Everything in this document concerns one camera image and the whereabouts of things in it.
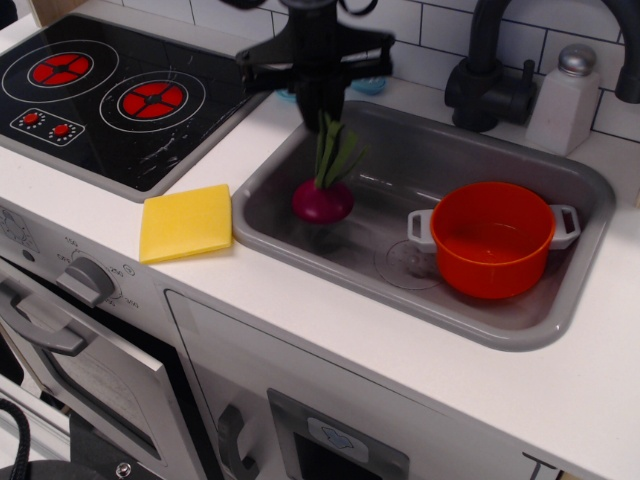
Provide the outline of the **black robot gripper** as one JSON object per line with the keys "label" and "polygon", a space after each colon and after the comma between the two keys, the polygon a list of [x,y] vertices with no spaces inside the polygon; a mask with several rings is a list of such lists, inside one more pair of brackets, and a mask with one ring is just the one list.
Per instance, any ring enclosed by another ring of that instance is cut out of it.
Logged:
{"label": "black robot gripper", "polygon": [[340,87],[299,89],[296,101],[305,126],[320,130],[321,112],[342,116],[345,89],[354,80],[388,76],[393,71],[390,32],[356,29],[342,24],[343,1],[285,1],[288,20],[273,38],[236,55],[245,89],[293,90],[296,86]]}

